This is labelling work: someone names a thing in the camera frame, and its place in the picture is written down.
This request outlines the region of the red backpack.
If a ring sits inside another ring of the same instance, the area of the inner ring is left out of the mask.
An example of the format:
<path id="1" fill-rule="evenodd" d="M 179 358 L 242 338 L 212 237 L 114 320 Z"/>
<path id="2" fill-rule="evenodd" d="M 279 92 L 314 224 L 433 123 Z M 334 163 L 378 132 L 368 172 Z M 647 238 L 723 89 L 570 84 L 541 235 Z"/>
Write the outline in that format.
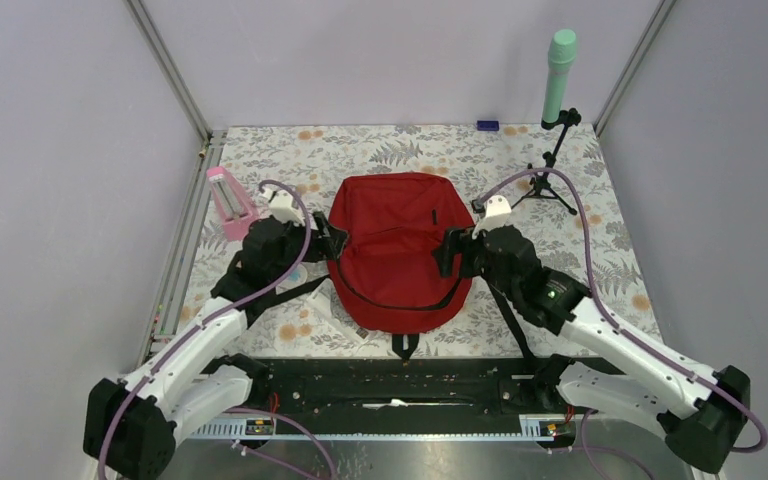
<path id="1" fill-rule="evenodd" d="M 337 299 L 355 323 L 388 333 L 392 350 L 408 360 L 419 337 L 453 319 L 463 307 L 473 277 L 444 278 L 432 251 L 447 228 L 473 220 L 450 180 L 427 173 L 353 176 L 337 190 L 328 220 L 348 232 L 341 256 L 325 260 Z M 271 285 L 304 258 L 273 243 L 271 221 L 255 222 L 233 269 L 251 287 Z"/>

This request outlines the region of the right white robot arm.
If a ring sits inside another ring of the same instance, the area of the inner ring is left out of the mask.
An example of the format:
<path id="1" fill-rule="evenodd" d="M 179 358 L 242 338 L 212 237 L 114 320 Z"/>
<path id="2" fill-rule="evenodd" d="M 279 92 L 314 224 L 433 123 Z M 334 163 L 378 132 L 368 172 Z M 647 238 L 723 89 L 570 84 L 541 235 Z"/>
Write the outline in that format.
<path id="1" fill-rule="evenodd" d="M 533 386 L 535 402 L 594 409 L 659 438 L 678 458 L 709 474 L 721 471 L 749 420 L 751 381 L 739 368 L 717 370 L 643 334 L 601 303 L 594 288 L 542 264 L 533 243 L 507 218 L 502 196 L 474 227 L 449 228 L 433 255 L 444 277 L 481 277 L 527 323 L 577 343 L 620 370 L 597 377 L 554 357 Z"/>

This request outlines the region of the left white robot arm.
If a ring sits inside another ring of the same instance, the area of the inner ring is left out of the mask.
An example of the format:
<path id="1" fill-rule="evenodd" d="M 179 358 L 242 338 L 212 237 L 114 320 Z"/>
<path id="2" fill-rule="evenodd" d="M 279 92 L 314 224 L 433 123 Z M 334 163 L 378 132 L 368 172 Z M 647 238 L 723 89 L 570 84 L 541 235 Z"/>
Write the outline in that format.
<path id="1" fill-rule="evenodd" d="M 269 401 L 271 387 L 256 368 L 219 355 L 265 310 L 316 289 L 319 280 L 277 292 L 301 263 L 338 259 L 349 235 L 286 185 L 261 187 L 270 214 L 249 226 L 201 313 L 136 370 L 90 391 L 83 451 L 97 460 L 100 478 L 113 469 L 156 479 L 192 433 L 233 407 L 256 411 Z"/>

